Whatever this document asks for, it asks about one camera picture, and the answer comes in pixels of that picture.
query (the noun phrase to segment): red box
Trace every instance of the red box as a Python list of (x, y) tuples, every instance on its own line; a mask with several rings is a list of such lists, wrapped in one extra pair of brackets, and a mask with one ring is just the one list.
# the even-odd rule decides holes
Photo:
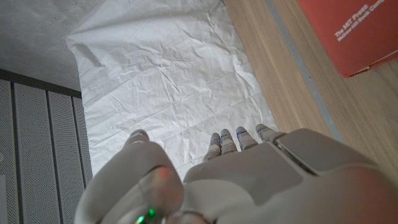
[(397, 0), (297, 1), (344, 77), (398, 57)]

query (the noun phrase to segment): floor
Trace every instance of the floor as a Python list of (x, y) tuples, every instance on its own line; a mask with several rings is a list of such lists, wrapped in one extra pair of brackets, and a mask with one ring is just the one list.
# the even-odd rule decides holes
[(1, 1), (0, 68), (80, 91), (64, 37), (101, 1)]
[(398, 60), (341, 78), (296, 1), (225, 4), (278, 128), (339, 139), (398, 181)]

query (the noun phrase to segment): white sheet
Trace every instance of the white sheet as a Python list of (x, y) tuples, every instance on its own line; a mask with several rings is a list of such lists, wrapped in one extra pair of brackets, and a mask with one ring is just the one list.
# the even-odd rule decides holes
[(181, 177), (202, 160), (213, 132), (276, 129), (221, 1), (106, 0), (66, 41), (78, 64), (94, 174), (139, 128)]

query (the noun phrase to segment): grey panel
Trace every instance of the grey panel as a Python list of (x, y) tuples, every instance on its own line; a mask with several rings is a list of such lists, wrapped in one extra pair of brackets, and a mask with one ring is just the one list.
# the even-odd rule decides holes
[(72, 98), (49, 92), (49, 105), (62, 218), (64, 223), (72, 224), (84, 191)]
[(24, 223), (60, 223), (45, 91), (14, 86)]
[(85, 112), (81, 99), (73, 97), (73, 104), (75, 105), (75, 119), (78, 134), (78, 141), (80, 147), (81, 161), (83, 163), (83, 175), (86, 185), (93, 178), (91, 171), (90, 153), (88, 151), (87, 130), (85, 121)]
[(5, 175), (8, 223), (19, 223), (11, 84), (0, 80), (0, 175)]
[(7, 187), (6, 176), (0, 175), (0, 223), (7, 224)]
[(309, 129), (299, 129), (278, 139), (280, 146), (315, 172), (352, 162), (374, 164), (354, 149)]

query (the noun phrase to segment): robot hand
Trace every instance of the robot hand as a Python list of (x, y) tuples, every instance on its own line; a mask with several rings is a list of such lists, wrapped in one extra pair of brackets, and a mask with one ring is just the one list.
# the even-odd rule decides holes
[(370, 159), (308, 129), (224, 129), (183, 183), (143, 130), (91, 180), (76, 224), (398, 223), (396, 186)]

